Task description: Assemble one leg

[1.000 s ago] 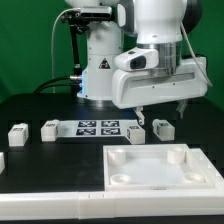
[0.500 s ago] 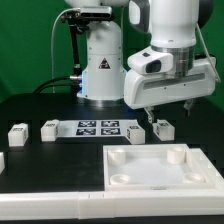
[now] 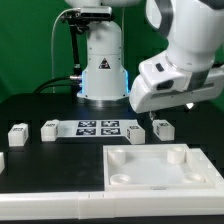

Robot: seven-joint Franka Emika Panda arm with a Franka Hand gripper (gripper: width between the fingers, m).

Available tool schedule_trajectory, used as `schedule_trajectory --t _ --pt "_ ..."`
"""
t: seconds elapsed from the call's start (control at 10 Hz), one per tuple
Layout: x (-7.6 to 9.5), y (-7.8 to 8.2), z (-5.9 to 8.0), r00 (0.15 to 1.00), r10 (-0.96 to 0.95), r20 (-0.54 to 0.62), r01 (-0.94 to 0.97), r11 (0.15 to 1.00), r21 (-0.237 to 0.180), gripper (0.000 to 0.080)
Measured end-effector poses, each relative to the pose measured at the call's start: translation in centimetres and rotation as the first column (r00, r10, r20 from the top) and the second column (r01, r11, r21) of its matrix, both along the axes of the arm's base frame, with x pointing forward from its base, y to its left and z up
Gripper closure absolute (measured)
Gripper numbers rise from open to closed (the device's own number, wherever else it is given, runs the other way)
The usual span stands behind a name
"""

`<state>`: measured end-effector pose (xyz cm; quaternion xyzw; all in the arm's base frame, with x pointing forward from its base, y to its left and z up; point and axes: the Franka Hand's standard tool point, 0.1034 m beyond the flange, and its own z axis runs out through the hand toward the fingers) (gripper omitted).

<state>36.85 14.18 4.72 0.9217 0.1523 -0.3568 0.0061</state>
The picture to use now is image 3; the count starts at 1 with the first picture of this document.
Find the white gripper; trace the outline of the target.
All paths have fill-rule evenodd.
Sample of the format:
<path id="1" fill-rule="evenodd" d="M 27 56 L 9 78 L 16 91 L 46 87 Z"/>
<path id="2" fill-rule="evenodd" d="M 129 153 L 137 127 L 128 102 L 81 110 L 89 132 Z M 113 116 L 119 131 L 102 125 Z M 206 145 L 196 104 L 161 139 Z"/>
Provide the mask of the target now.
<path id="1" fill-rule="evenodd" d="M 153 93 L 139 74 L 133 82 L 129 102 L 136 113 L 144 113 L 211 100 L 217 98 L 223 89 L 224 83 L 205 86 L 193 91 L 158 91 Z"/>

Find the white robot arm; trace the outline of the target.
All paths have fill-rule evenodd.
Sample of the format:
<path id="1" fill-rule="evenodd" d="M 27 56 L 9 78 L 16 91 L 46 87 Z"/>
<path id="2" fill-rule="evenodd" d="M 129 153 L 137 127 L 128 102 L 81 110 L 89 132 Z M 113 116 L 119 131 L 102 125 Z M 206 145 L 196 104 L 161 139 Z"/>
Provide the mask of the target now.
<path id="1" fill-rule="evenodd" d="M 224 0 L 65 0 L 81 13 L 140 1 L 151 33 L 142 38 L 149 52 L 133 80 L 133 110 L 143 113 L 218 97 L 224 90 L 224 65 L 216 68 L 214 63 L 224 45 Z"/>

